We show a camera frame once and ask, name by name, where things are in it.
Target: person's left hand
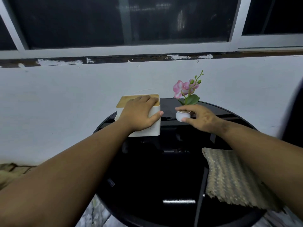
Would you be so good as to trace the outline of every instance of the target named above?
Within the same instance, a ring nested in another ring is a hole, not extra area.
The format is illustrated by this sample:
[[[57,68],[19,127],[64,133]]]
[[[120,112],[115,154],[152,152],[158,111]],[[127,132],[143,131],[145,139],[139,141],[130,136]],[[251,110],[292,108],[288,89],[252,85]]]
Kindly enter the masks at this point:
[[[152,126],[163,115],[163,111],[158,111],[152,117],[148,117],[150,109],[158,100],[158,98],[151,98],[149,95],[129,100],[118,121],[123,121],[129,125],[132,132]]]

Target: tissue box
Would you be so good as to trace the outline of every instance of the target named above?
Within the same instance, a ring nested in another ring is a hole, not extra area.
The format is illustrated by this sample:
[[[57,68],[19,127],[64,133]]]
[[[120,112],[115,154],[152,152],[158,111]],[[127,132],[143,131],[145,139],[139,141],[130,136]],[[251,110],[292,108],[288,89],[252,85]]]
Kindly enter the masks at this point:
[[[145,95],[150,95],[151,97],[159,98],[158,102],[156,102],[155,105],[149,111],[149,117],[151,117],[154,114],[156,114],[158,111],[161,110],[160,109],[160,106],[161,106],[160,97],[159,97],[159,94],[145,94]],[[115,121],[117,121],[119,119],[119,116],[121,115],[126,103],[130,99],[135,99],[138,96],[145,96],[145,95],[125,95],[125,96],[122,96],[120,101],[118,102],[118,104],[116,106],[117,115],[115,117]],[[161,119],[159,119],[157,122],[154,123],[154,125],[152,125],[149,128],[146,128],[142,131],[136,131],[134,133],[131,133],[129,137],[158,136],[158,135],[160,135],[160,126],[161,126]]]

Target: green leaf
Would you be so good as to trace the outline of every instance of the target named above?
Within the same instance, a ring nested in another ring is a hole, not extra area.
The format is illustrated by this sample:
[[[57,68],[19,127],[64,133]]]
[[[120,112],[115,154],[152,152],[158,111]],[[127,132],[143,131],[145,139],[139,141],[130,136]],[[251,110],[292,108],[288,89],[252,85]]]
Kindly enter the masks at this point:
[[[190,95],[187,97],[187,104],[196,104],[200,97],[197,95]]]
[[[178,101],[180,102],[180,104],[184,105],[184,103],[181,100],[178,99]]]

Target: black table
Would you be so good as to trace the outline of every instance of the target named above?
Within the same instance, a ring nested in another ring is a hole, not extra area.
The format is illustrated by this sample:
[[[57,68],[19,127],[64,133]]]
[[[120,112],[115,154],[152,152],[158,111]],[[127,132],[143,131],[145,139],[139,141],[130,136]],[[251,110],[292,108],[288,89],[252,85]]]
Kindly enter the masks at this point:
[[[228,110],[199,104],[220,118],[255,129]],[[208,164],[201,149],[231,148],[220,137],[178,122],[175,107],[179,105],[176,99],[161,99],[161,134],[127,138],[97,195],[110,213],[129,227],[252,226],[265,210],[229,205],[204,194]],[[105,119],[95,132],[114,122],[115,116]]]

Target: white window frame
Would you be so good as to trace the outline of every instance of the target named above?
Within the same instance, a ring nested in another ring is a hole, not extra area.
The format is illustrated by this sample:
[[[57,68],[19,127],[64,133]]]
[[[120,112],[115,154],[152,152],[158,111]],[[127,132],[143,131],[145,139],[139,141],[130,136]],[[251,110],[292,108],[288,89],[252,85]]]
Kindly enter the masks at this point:
[[[239,0],[229,42],[127,45],[63,49],[28,49],[18,22],[6,0],[0,0],[0,15],[17,50],[0,51],[0,59],[93,57],[142,54],[214,53],[303,49],[303,34],[242,36],[251,0]]]

